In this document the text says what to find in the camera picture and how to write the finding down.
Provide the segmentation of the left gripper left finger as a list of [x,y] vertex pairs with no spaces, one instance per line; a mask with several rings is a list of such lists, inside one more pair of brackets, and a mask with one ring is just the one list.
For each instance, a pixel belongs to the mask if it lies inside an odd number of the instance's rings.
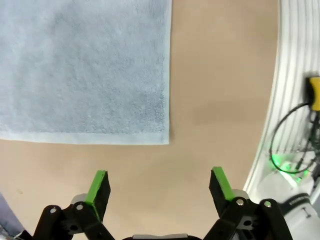
[[88,240],[113,240],[103,225],[110,193],[108,172],[98,170],[84,200],[65,209],[57,205],[43,209],[32,239],[71,240],[76,234],[84,234]]

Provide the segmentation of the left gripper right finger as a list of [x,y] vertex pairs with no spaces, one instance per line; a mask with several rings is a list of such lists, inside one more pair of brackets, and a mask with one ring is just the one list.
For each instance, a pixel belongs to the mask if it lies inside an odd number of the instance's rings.
[[219,219],[205,240],[291,240],[278,203],[271,198],[254,203],[237,196],[220,166],[211,170],[209,190]]

